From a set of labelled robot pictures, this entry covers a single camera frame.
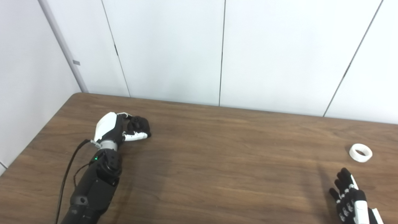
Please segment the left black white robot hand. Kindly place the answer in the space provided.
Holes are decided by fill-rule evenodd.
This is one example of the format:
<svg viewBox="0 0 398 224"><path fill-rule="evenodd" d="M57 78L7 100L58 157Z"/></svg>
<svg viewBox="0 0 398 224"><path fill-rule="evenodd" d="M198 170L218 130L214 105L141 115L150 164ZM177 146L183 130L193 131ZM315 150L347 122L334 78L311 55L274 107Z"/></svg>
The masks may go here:
<svg viewBox="0 0 398 224"><path fill-rule="evenodd" d="M94 141L113 141L120 145L125 141L137 141L151 137L147 119L128 113L109 112L97 123Z"/></svg>

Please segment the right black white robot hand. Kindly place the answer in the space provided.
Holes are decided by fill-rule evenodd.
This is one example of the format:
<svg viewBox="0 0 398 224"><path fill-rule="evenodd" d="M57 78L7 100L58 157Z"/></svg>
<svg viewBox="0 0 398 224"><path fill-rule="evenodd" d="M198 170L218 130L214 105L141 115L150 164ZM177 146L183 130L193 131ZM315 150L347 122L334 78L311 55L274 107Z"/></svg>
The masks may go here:
<svg viewBox="0 0 398 224"><path fill-rule="evenodd" d="M377 208L368 207L367 197L360 190L347 168L337 173L335 187L329 189L336 202L337 216L343 224L382 224Z"/></svg>

